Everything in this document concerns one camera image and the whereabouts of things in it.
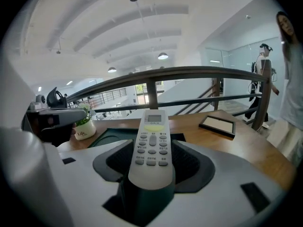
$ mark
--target small plant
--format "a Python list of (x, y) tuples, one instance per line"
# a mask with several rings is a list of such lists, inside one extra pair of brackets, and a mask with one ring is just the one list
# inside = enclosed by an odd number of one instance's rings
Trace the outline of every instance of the small plant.
[(90, 121), (92, 118), (92, 115), (90, 115), (90, 112), (89, 112), (90, 106), (88, 104), (81, 104), (81, 105), (79, 105), (79, 108), (81, 108), (85, 111), (86, 117), (84, 119), (76, 122), (76, 126), (83, 125), (83, 124), (87, 123), (88, 121)]

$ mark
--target picture frame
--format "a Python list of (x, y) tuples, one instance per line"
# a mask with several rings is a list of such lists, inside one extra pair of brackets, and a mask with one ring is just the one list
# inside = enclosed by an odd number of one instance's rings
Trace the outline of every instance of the picture frame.
[(199, 123), (199, 127), (231, 138), (236, 133), (236, 122), (209, 115)]

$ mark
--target yellow button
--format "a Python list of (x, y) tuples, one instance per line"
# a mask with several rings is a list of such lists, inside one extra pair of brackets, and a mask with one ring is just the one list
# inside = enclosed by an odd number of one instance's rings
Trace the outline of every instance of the yellow button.
[(144, 128), (147, 131), (161, 131), (164, 129), (163, 125), (145, 125)]

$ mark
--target white wall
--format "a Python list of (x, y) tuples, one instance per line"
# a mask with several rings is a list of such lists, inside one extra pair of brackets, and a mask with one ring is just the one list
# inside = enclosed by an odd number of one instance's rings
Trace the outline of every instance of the white wall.
[(127, 106), (127, 105), (137, 105), (137, 93), (135, 86), (129, 86), (125, 88), (127, 100), (123, 101), (121, 103), (121, 106)]
[(96, 83), (103, 82), (102, 78), (85, 78), (84, 80), (78, 82), (74, 87), (75, 92), (79, 92), (82, 89), (93, 86)]
[(182, 27), (182, 37), (176, 52), (176, 64), (181, 66), (190, 52), (206, 40), (218, 26), (225, 23), (253, 0), (198, 0), (189, 19)]
[(164, 91), (168, 91), (176, 85), (176, 80), (163, 81), (163, 84), (164, 84)]
[(258, 16), (254, 20), (251, 18), (251, 23), (250, 20), (245, 20), (224, 32), (222, 37), (226, 42), (226, 50), (230, 51), (247, 44), (280, 36), (275, 19), (276, 12), (272, 12), (268, 17)]
[[(185, 79), (179, 82), (177, 85), (165, 91), (158, 96), (158, 102), (171, 102), (177, 100), (194, 99), (199, 97), (204, 91), (211, 86), (210, 78), (197, 78), (197, 79)], [(180, 109), (184, 108), (185, 105), (163, 107), (169, 116), (174, 115)], [(202, 112), (213, 110), (213, 108), (207, 107)], [(126, 119), (138, 119), (143, 115), (144, 109), (138, 109)]]
[(202, 66), (199, 50), (189, 53), (185, 58), (184, 63), (178, 66)]

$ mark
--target metal railing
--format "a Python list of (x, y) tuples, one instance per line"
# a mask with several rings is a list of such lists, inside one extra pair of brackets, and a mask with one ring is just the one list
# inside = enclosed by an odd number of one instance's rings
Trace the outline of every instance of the metal railing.
[(126, 96), (125, 88), (113, 90), (113, 91), (107, 91), (107, 92), (103, 92), (103, 93), (97, 93), (97, 94), (87, 97), (87, 99), (83, 100), (82, 102), (88, 103), (90, 105), (91, 109), (94, 109), (100, 105), (103, 105), (107, 102), (113, 101), (113, 100), (123, 97), (123, 96)]
[[(204, 93), (202, 93), (198, 98), (202, 98), (203, 96), (205, 96), (210, 90), (212, 90), (215, 87), (215, 84), (210, 86)], [(185, 114), (189, 114), (190, 112), (192, 112), (193, 110), (195, 110), (196, 108), (198, 108), (202, 103), (199, 103), (198, 105), (196, 105), (193, 109), (187, 111)], [(184, 108), (182, 108), (181, 110), (179, 110), (178, 112), (176, 112), (174, 115), (179, 115), (180, 113), (182, 113), (184, 110), (188, 109), (192, 104), (188, 104), (186, 105)]]
[[(263, 83), (263, 92), (262, 94), (218, 96), (219, 91), (216, 90), (215, 96), (213, 97), (205, 97), (205, 98), (202, 97), (202, 98), (195, 98), (189, 100), (179, 100), (173, 102), (158, 103), (157, 90), (156, 90), (157, 81), (190, 79), (190, 78), (216, 78), (217, 82), (219, 82), (221, 78), (258, 81)], [(147, 93), (149, 97), (149, 104), (123, 106), (123, 107), (119, 107), (119, 111), (144, 109), (144, 108), (158, 109), (159, 107), (199, 104), (199, 103), (209, 103), (209, 102), (215, 103), (214, 108), (216, 110), (219, 101), (260, 96), (261, 100), (259, 101), (259, 105), (257, 108), (256, 118), (252, 120), (252, 128), (257, 130), (261, 127), (268, 108), (270, 90), (271, 90), (271, 67), (266, 65), (263, 70), (263, 75), (259, 75), (256, 73), (243, 71), (243, 70), (237, 70), (237, 69), (208, 67), (208, 66), (172, 67), (172, 68), (164, 68), (157, 70), (149, 70), (149, 71), (138, 72), (135, 74), (118, 77), (115, 79), (111, 79), (90, 86), (86, 89), (83, 89), (67, 97), (67, 102), (72, 102), (80, 98), (89, 97), (90, 95), (95, 95), (97, 93), (102, 93), (116, 88), (128, 87), (128, 86), (133, 86), (136, 84), (143, 84), (143, 83), (146, 83)], [(116, 111), (116, 108), (104, 108), (95, 111), (97, 113), (111, 112), (111, 111)], [(245, 114), (246, 112), (251, 112), (251, 109), (238, 112), (237, 115)]]

